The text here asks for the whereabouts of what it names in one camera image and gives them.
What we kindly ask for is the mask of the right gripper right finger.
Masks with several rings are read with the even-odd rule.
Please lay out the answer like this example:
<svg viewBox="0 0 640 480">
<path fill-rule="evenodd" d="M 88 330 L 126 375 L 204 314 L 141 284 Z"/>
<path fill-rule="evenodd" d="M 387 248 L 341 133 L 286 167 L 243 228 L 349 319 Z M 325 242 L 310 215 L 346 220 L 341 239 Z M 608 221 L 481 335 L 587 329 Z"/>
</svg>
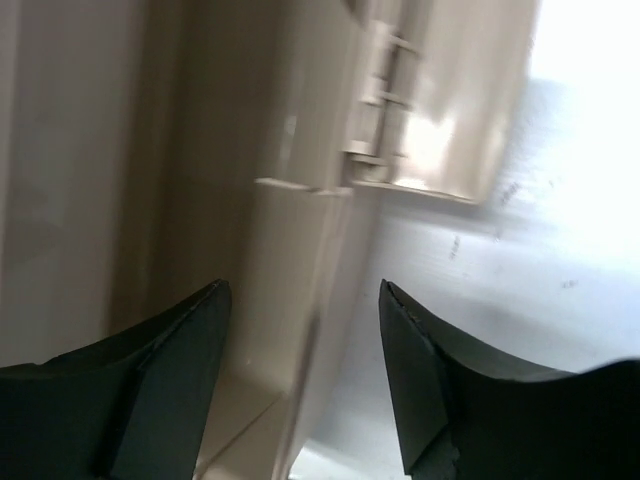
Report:
<svg viewBox="0 0 640 480">
<path fill-rule="evenodd" d="M 581 373 L 493 347 L 382 281 L 379 323 L 413 479 L 635 479 L 639 363 Z"/>
</svg>

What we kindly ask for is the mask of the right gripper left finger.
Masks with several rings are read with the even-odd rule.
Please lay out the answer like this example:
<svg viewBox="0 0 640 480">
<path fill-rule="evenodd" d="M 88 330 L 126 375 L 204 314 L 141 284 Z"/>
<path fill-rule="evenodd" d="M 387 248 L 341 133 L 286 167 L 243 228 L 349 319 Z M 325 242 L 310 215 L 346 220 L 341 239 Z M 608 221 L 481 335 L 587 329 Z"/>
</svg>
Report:
<svg viewBox="0 0 640 480">
<path fill-rule="evenodd" d="M 218 378 L 231 289 L 42 364 L 1 371 L 5 479 L 189 479 Z"/>
</svg>

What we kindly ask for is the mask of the beige plastic toolbox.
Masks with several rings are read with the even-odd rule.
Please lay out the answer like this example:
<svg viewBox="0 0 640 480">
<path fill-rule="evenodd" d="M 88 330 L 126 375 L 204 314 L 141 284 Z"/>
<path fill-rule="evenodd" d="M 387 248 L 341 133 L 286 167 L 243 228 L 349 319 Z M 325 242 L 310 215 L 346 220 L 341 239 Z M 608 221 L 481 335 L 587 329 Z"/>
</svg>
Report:
<svg viewBox="0 0 640 480">
<path fill-rule="evenodd" d="M 226 281 L 189 479 L 288 479 L 330 401 L 389 168 L 434 80 L 431 194 L 489 191 L 535 1 L 5 1 L 1 371 Z"/>
</svg>

